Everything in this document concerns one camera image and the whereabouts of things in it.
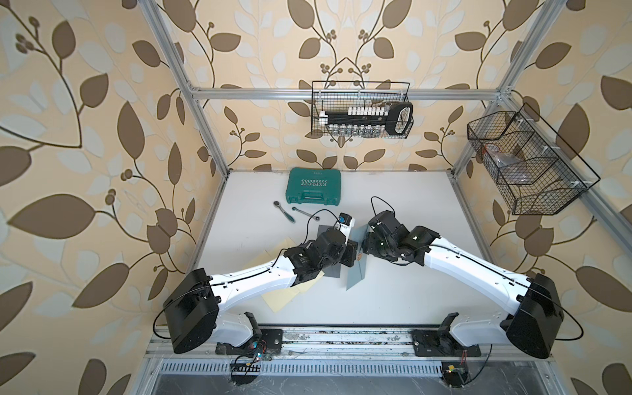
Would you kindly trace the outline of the black socket set holder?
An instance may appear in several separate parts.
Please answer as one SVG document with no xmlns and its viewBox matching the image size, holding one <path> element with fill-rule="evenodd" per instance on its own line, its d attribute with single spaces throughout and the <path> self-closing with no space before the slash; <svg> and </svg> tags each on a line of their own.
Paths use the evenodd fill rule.
<svg viewBox="0 0 632 395">
<path fill-rule="evenodd" d="M 334 137 L 406 138 L 414 125 L 411 102 L 320 111 L 316 125 Z"/>
</svg>

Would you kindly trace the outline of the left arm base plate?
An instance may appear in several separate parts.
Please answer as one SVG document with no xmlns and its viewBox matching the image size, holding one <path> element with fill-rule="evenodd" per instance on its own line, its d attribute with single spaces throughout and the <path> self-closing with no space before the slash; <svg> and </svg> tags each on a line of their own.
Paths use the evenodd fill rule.
<svg viewBox="0 0 632 395">
<path fill-rule="evenodd" d="M 283 331 L 261 329 L 254 314 L 225 314 L 212 335 L 220 356 L 276 356 L 281 353 Z"/>
</svg>

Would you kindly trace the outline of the clear plastic bag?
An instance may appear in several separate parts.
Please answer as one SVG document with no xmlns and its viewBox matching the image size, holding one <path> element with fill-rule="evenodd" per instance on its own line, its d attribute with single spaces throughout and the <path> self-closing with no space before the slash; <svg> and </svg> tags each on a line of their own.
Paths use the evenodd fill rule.
<svg viewBox="0 0 632 395">
<path fill-rule="evenodd" d="M 494 164 L 493 175 L 502 184 L 528 184 L 530 176 L 525 159 L 503 152 L 495 144 L 486 144 L 485 153 Z"/>
</svg>

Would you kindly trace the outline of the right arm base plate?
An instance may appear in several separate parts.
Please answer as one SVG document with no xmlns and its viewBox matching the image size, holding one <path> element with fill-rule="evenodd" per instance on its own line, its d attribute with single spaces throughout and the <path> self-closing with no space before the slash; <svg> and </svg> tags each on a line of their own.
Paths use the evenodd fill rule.
<svg viewBox="0 0 632 395">
<path fill-rule="evenodd" d="M 449 314 L 434 329 L 414 329 L 411 340 L 415 356 L 417 357 L 480 357 L 482 352 L 478 345 L 464 347 L 449 333 L 451 325 L 459 316 L 458 313 Z"/>
</svg>

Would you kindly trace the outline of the yellow envelope red seal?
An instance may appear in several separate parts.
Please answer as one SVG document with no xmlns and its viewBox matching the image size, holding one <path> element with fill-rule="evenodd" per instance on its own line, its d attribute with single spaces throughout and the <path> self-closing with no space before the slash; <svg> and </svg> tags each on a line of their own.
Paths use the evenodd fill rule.
<svg viewBox="0 0 632 395">
<path fill-rule="evenodd" d="M 260 255 L 252 259 L 249 263 L 246 263 L 244 269 L 253 268 L 264 263 L 270 263 L 271 261 L 273 261 L 273 257 L 267 251 L 263 251 L 263 253 L 260 253 Z M 278 313 L 300 293 L 301 290 L 299 287 L 295 286 L 276 291 L 269 291 L 261 295 L 261 298 L 265 301 L 273 313 Z"/>
</svg>

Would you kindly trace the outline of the dark grey envelope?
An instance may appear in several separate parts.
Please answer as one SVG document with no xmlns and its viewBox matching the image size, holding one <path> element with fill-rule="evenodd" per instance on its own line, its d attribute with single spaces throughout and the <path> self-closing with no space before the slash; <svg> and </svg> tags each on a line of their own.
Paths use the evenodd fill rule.
<svg viewBox="0 0 632 395">
<path fill-rule="evenodd" d="M 344 235 L 332 226 L 320 225 L 312 246 L 316 250 L 317 264 L 324 276 L 340 278 L 340 259 L 346 247 Z"/>
</svg>

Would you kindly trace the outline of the silver combination wrench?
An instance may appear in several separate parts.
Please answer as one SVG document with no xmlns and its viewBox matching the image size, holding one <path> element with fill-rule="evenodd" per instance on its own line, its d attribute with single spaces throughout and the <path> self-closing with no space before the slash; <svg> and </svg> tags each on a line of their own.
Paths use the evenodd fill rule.
<svg viewBox="0 0 632 395">
<path fill-rule="evenodd" d="M 311 217 L 316 222 L 320 221 L 320 216 L 317 216 L 316 214 L 311 214 L 309 212 L 303 211 L 303 210 L 299 209 L 298 207 L 292 207 L 291 210 L 293 210 L 293 212 L 298 212 L 300 214 L 303 214 L 306 217 Z"/>
</svg>

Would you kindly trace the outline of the aluminium rail front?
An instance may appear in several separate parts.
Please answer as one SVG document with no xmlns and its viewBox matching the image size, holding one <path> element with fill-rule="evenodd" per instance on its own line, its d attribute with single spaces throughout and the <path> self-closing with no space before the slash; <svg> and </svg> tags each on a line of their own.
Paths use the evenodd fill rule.
<svg viewBox="0 0 632 395">
<path fill-rule="evenodd" d="M 411 340 L 414 329 L 434 327 L 351 327 L 351 326 L 281 326 L 262 324 L 261 329 L 281 329 L 283 345 L 278 358 L 368 360 L 456 360 L 459 357 L 417 357 Z M 467 361 L 535 361 L 512 345 L 481 345 L 480 357 L 467 357 Z"/>
</svg>

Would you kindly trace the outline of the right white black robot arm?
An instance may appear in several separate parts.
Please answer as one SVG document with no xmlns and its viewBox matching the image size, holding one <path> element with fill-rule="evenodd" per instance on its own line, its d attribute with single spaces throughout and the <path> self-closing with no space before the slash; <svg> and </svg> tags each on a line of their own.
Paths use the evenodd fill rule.
<svg viewBox="0 0 632 395">
<path fill-rule="evenodd" d="M 449 275 L 499 306 L 493 314 L 448 314 L 436 330 L 420 333 L 423 355 L 475 356 L 480 345 L 495 344 L 512 345 L 538 359 L 551 355 L 565 313 L 548 276 L 497 267 L 422 225 L 408 230 L 389 210 L 369 221 L 362 250 L 390 263 L 416 263 Z"/>
</svg>

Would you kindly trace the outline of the green tool case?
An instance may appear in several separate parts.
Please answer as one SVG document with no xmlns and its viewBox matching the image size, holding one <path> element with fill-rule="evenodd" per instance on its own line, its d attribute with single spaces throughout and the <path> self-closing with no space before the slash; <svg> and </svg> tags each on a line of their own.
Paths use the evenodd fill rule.
<svg viewBox="0 0 632 395">
<path fill-rule="evenodd" d="M 342 173 L 339 170 L 294 168 L 286 186 L 290 204 L 338 206 L 342 196 Z"/>
</svg>

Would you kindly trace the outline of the light blue envelope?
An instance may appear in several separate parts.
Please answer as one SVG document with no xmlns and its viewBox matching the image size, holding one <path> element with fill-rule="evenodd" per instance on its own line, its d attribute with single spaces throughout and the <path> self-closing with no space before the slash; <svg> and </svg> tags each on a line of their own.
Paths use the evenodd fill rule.
<svg viewBox="0 0 632 395">
<path fill-rule="evenodd" d="M 351 231 L 351 241 L 357 243 L 355 255 L 352 261 L 353 266 L 349 268 L 347 273 L 347 290 L 349 291 L 365 278 L 367 256 L 363 252 L 363 242 L 368 233 L 368 225 L 360 225 L 354 227 Z"/>
</svg>

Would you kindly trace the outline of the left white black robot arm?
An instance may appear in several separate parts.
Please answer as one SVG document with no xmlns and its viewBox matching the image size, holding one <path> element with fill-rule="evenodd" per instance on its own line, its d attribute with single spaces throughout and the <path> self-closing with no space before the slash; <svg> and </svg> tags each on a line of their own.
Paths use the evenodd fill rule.
<svg viewBox="0 0 632 395">
<path fill-rule="evenodd" d="M 313 281 L 325 268 L 354 264 L 353 225 L 336 225 L 315 240 L 282 250 L 269 263 L 236 273 L 210 276 L 203 268 L 187 274 L 163 303 L 174 353 L 184 354 L 206 341 L 235 348 L 262 337 L 253 314 L 230 314 L 233 307 L 271 291 Z"/>
</svg>

